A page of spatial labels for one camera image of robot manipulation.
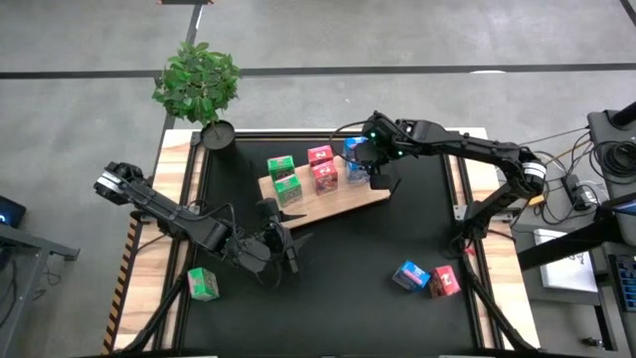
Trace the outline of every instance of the black table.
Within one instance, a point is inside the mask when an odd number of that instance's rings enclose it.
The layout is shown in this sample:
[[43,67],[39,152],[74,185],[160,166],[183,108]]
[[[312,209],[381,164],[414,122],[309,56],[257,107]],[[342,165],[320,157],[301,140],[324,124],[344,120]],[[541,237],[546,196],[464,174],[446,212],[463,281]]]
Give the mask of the black table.
[[[256,179],[267,175],[266,159],[291,154],[300,166],[307,162],[307,148],[324,144],[324,137],[242,137],[239,155],[231,160],[207,155],[200,197],[213,206],[232,202],[249,233],[259,223],[253,209],[260,199]],[[472,352],[479,323],[468,288],[433,299],[428,292],[408,293],[391,280],[412,260],[423,269],[452,265],[462,281],[457,261],[441,254],[454,225],[444,160],[406,158],[394,171],[402,182],[389,201],[292,232],[314,237],[300,252],[300,274],[286,276],[279,288],[194,253],[194,267],[217,275],[221,298],[188,300],[182,346],[220,355]]]

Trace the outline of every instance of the metal stand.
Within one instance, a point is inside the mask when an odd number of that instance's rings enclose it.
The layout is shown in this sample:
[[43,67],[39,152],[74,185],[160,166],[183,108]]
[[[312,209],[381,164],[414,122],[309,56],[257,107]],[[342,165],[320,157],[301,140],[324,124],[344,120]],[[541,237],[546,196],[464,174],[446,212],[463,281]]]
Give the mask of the metal stand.
[[56,254],[64,257],[65,261],[75,261],[80,254],[80,249],[71,249],[6,225],[0,225],[0,243],[8,243],[17,247],[37,248],[45,252],[47,258],[50,254]]
[[2,312],[9,312],[4,325],[0,327],[0,357],[18,357],[14,337],[19,336],[22,327],[23,314],[29,305],[42,277],[49,255],[64,257],[65,261],[75,261],[80,253],[79,249],[71,249],[46,239],[35,237],[9,226],[0,225],[0,243],[9,244],[2,248],[8,252],[12,278],[8,289],[15,292],[15,301],[6,299]]

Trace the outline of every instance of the computer screen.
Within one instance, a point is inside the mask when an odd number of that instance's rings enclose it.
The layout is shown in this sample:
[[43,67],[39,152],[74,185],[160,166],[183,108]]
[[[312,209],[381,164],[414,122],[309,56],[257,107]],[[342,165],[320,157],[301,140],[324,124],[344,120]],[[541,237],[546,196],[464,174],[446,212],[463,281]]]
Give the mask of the computer screen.
[[0,225],[17,228],[27,209],[3,196],[0,196]]

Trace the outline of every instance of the green leaves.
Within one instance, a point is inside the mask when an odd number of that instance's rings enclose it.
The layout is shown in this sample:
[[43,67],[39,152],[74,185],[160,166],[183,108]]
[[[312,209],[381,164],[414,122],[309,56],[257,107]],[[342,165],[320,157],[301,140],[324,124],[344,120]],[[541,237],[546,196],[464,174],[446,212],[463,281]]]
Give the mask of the green leaves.
[[219,120],[217,110],[237,97],[240,76],[232,56],[208,48],[207,43],[182,43],[178,56],[168,59],[169,69],[155,79],[152,94],[169,114],[203,125]]
[[201,51],[207,50],[208,46],[210,46],[208,43],[201,43],[201,44],[197,45],[197,47],[195,49],[198,52],[201,52]]

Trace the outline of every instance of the cube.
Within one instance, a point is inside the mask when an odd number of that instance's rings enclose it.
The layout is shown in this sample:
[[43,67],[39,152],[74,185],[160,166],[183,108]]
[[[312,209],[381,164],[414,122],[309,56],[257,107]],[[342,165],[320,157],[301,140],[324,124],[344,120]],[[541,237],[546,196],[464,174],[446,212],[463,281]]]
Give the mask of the cube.
[[314,177],[316,195],[322,195],[338,189],[338,171],[333,160],[311,168]]
[[287,206],[302,199],[300,179],[296,174],[286,176],[274,182],[274,190],[281,206]]
[[430,279],[430,274],[418,268],[411,261],[406,261],[394,273],[393,280],[411,292],[422,291]]
[[217,277],[205,268],[192,268],[188,271],[190,295],[194,299],[208,301],[219,298]]
[[369,183],[369,173],[362,166],[351,162],[347,162],[345,166],[348,184]]
[[356,147],[356,145],[366,141],[367,137],[364,136],[345,138],[345,147],[343,149],[343,155],[345,156],[345,158],[356,160],[354,148]]
[[290,176],[295,173],[294,158],[291,155],[269,158],[267,171],[273,181]]
[[461,290],[451,265],[435,268],[432,272],[430,292],[433,297],[455,294]]
[[307,149],[307,157],[309,158],[309,166],[314,167],[334,159],[330,145],[323,145],[317,148]]

